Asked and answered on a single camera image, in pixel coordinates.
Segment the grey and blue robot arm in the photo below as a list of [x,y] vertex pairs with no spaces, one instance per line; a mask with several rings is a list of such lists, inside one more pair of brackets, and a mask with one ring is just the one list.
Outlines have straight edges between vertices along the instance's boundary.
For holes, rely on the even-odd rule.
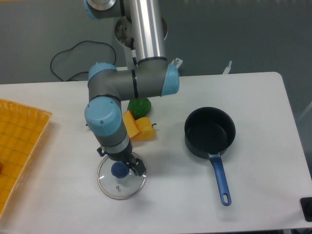
[[146,168],[133,156],[122,119],[121,102],[175,94],[179,90],[177,68],[165,55],[164,33],[157,0],[86,0],[91,18],[129,17],[136,52],[133,68],[119,71],[110,63],[93,65],[88,74],[89,102],[86,124],[100,143],[98,152],[123,162],[135,175]]

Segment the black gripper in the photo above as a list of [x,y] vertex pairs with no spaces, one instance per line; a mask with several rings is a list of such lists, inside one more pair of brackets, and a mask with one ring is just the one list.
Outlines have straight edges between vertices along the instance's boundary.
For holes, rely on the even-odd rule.
[[144,162],[139,158],[135,159],[135,157],[132,155],[131,147],[126,147],[124,150],[118,153],[109,153],[99,147],[97,148],[97,152],[101,157],[107,156],[113,161],[122,161],[128,174],[134,172],[136,176],[142,176],[146,172],[146,166]]

